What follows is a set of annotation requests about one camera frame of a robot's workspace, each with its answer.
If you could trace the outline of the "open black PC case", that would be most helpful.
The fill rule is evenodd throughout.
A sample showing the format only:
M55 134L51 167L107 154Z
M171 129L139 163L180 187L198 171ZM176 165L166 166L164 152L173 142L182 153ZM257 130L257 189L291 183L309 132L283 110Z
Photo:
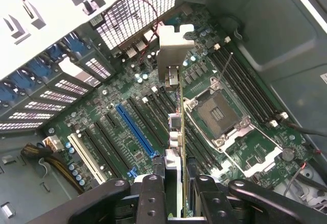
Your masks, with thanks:
M245 176L234 180L303 205L304 224L327 224L327 0L0 0L0 81L23 70L35 82L31 89L16 86L17 99L0 104L0 224L27 224L100 186L83 190L69 179L61 154L43 144L48 127L122 73L124 59L141 61L153 46L159 80L159 28L193 25L184 37L195 46L195 25L172 19L201 12L221 33L213 51L231 45L233 57L285 113L279 124L301 134L312 154L300 167L313 173L307 203ZM71 32L85 46L81 54L63 41ZM65 49L62 61L46 53L54 44ZM36 56L51 66L49 76L27 67ZM198 172L224 187L233 181L224 185Z

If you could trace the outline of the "blue expansion slot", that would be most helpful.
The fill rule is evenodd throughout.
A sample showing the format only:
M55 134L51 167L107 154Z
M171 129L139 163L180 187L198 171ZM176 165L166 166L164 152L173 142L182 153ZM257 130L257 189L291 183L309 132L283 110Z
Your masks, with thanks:
M126 125L129 127L131 132L137 138L137 140L139 141L145 152L148 154L148 156L150 158L153 158L156 155L155 150L152 148L152 146L150 145L146 137L143 135L141 130L137 127L134 120L130 117L126 109L121 104L118 104L116 106L116 110L120 114Z

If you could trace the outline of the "black long expansion slot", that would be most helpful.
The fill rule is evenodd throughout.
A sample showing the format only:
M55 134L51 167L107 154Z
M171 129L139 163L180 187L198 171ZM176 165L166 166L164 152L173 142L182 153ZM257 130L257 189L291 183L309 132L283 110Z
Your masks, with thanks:
M135 111L135 113L140 118L140 120L143 122L143 124L150 132L150 134L153 136L153 138L156 140L156 142L162 148L164 148L166 144L164 143L163 139L159 136L159 133L156 131L155 127L150 124L150 120L144 116L144 113L140 110L139 105L132 98L128 98L127 102L131 106L131 108Z

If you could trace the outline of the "thin metal locking lever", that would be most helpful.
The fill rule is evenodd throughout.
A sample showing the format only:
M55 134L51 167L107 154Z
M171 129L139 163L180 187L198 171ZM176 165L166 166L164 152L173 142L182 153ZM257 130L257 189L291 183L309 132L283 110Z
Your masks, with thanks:
M221 71L221 74L220 74L220 76L219 76L219 78L218 78L218 81L219 81L219 82L221 81L221 79L222 79L222 77L223 77L223 75L224 75L224 73L225 73L225 71L226 71L226 69L227 69L227 67L228 67L228 65L229 65L229 63L230 63L230 61L231 61L231 59L232 59L232 56L233 56L233 52L230 52L229 57L228 57L228 59L227 59L225 65L224 65L224 67L223 67L223 69L222 69L222 71Z

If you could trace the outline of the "green motherboard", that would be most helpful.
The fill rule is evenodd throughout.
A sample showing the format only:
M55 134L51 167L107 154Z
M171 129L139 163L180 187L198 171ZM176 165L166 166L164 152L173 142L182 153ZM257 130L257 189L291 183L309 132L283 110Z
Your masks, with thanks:
M184 98L192 99L202 92L222 91L232 101L231 106L238 114L249 116L250 126L257 127L283 149L292 148L295 158L291 162L282 159L282 153L275 160L275 166L269 171L257 172L249 179L263 187L275 189L307 203L312 199L314 188L310 186L312 171L308 166L300 167L311 159L312 154L305 146L301 134L279 124L285 116L273 103L266 91L257 84L254 74L245 67L238 56L232 57L221 81L218 78L229 57L231 45L226 44L214 52L213 45L221 33L209 24L209 14L201 12L190 17L182 15L172 19L173 23L193 23L195 32L191 36L195 46L188 51L182 72ZM175 95L166 92L164 85L157 78L154 53L158 46L153 46L141 61L135 57L123 60L124 70L103 84L87 98L69 109L48 127L49 136L43 144L53 154L61 154L62 164L67 165L67 175L75 180L83 190L91 189L99 183L92 176L67 136L76 133L108 179L122 177L129 180L150 173L154 157L163 154L168 147L168 114L176 108ZM150 120L159 136L166 144L162 148L135 111L128 104L132 98L144 116ZM156 155L150 158L137 138L126 125L116 106L121 104L137 127L146 137ZM251 128L242 137L236 135L235 143L227 145L227 153L241 166L248 170L256 163L262 163L265 156L274 150L275 145L263 135ZM186 157L194 157L197 169L217 177L227 185L229 181L243 177L243 173L218 151L218 142L207 142L190 122L185 114Z

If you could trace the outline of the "CPU socket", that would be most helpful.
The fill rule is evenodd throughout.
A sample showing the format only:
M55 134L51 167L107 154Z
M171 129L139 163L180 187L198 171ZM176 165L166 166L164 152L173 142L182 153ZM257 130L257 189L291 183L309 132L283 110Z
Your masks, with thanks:
M234 134L242 137L251 131L249 116L238 114L231 103L222 91L206 90L192 99L183 99L190 122L207 142L219 145Z

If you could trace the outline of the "round coin cell battery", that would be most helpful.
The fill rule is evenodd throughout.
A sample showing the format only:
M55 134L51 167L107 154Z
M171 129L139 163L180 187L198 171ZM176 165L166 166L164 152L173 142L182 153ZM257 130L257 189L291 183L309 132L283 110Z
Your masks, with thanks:
M286 162L291 162L295 158L295 151L292 148L284 148L282 150L282 159Z

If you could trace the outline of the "blue card retention latch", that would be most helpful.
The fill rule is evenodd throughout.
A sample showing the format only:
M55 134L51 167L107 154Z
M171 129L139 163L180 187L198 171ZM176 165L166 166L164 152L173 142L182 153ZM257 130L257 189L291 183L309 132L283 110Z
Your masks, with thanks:
M74 32L71 32L66 35L63 38L63 41L72 52L81 54L85 50L83 42Z
M54 44L47 48L46 53L55 62L62 61L67 56L65 49L59 44Z
M23 70L16 70L9 76L9 79L20 89L31 89L35 86L34 80Z
M8 106L9 102L18 97L17 87L11 81L0 81L0 104Z
M52 73L51 66L41 57L36 56L27 63L27 67L37 77L47 77Z

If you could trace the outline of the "white expansion slot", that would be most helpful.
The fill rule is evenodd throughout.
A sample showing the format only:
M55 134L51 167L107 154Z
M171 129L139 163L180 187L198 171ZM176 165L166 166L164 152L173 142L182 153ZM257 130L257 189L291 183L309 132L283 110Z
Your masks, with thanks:
M80 138L77 136L76 133L71 133L69 136L67 136L69 142L73 145L76 152L92 174L92 176L95 178L95 180L101 185L105 183L108 178L100 170L99 164L96 162L96 160L93 158L89 150L86 148L86 146L83 144L83 142L80 140Z

